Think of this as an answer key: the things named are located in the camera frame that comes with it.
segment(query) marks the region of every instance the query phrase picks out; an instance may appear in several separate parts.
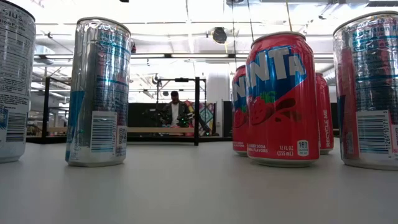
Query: table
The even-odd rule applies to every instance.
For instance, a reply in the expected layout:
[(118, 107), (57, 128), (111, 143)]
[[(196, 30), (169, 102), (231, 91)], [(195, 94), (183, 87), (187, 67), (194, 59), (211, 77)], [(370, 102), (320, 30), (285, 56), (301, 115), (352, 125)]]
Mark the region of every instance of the table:
[(398, 172), (345, 166), (335, 145), (288, 169), (231, 142), (135, 143), (123, 165), (99, 168), (68, 167), (64, 144), (27, 144), (0, 164), (0, 223), (398, 223)]

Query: metal pole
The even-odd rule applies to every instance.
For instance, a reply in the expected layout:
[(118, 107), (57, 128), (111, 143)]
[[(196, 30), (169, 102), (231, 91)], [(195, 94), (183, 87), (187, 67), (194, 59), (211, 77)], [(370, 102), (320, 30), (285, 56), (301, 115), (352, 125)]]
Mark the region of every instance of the metal pole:
[[(156, 83), (156, 106), (155, 106), (155, 110), (157, 110), (157, 105), (159, 103), (159, 82), (160, 82), (160, 80), (158, 79), (157, 83)], [(156, 120), (155, 125), (157, 127), (159, 127), (159, 124), (157, 123), (158, 119), (159, 118), (157, 117), (157, 111), (155, 111), (155, 120)]]
[(199, 145), (199, 86), (200, 79), (199, 77), (195, 78), (195, 127), (194, 128), (194, 145)]
[(207, 125), (207, 119), (206, 119), (206, 115), (207, 115), (206, 81), (205, 81), (205, 108), (206, 108), (206, 111), (205, 111), (205, 123), (206, 123), (206, 125)]
[[(46, 74), (47, 74), (47, 67), (45, 68), (44, 71), (44, 75)], [(43, 141), (47, 136), (47, 122), (49, 121), (49, 97), (50, 97), (50, 77), (45, 77), (43, 124), (42, 124)]]

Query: white can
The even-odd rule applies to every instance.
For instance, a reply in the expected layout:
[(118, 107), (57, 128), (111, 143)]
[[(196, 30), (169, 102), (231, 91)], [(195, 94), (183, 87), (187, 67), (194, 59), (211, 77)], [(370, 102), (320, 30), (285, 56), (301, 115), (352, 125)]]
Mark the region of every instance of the white can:
[(34, 17), (0, 0), (0, 163), (25, 152), (35, 36)]

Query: soda can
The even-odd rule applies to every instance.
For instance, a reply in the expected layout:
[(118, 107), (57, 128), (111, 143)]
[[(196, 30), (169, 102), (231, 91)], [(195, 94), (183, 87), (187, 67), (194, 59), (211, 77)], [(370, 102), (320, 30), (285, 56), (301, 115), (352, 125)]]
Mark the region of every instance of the soda can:
[(65, 160), (110, 166), (126, 158), (131, 34), (101, 17), (77, 22)]
[(321, 73), (316, 76), (320, 154), (329, 154), (334, 147), (329, 87)]
[(341, 158), (398, 170), (398, 12), (366, 14), (333, 33)]
[(312, 49), (297, 32), (255, 40), (246, 61), (248, 156), (260, 164), (305, 167), (319, 158)]
[(232, 80), (233, 97), (233, 149), (240, 156), (246, 153), (246, 131), (248, 129), (248, 108), (246, 106), (246, 66), (242, 65), (236, 69)]
[(0, 163), (25, 152), (30, 81), (36, 36), (35, 18), (0, 0)]

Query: silver can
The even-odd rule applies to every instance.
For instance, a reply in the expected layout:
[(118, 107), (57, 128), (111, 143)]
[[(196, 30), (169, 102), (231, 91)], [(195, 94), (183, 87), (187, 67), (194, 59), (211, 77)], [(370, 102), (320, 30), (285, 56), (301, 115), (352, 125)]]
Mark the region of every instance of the silver can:
[(111, 166), (126, 158), (131, 34), (101, 17), (77, 22), (65, 160)]
[(341, 158), (398, 170), (398, 12), (366, 14), (333, 34)]
[(35, 36), (34, 17), (0, 0), (0, 163), (25, 152)]

